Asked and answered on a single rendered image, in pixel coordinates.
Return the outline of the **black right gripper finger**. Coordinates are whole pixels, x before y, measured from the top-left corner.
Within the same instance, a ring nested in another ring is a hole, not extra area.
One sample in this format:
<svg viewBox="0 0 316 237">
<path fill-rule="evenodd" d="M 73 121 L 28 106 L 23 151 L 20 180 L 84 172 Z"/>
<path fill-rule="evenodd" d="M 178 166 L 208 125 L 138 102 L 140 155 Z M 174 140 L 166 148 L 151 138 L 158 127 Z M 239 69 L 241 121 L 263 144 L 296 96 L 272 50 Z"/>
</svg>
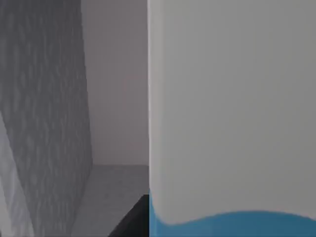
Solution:
<svg viewBox="0 0 316 237">
<path fill-rule="evenodd" d="M 142 195 L 108 237 L 149 237 L 149 203 L 149 195 Z"/>
</svg>

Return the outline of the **white and blue bottle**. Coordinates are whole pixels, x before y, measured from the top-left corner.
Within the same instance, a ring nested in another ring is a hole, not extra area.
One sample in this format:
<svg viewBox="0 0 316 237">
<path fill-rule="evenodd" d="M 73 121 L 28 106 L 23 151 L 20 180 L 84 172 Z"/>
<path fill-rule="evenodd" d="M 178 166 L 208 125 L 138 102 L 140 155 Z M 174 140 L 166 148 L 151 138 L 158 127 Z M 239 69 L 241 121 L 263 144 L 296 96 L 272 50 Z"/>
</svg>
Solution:
<svg viewBox="0 0 316 237">
<path fill-rule="evenodd" d="M 316 237 L 316 0 L 147 0 L 150 237 Z"/>
</svg>

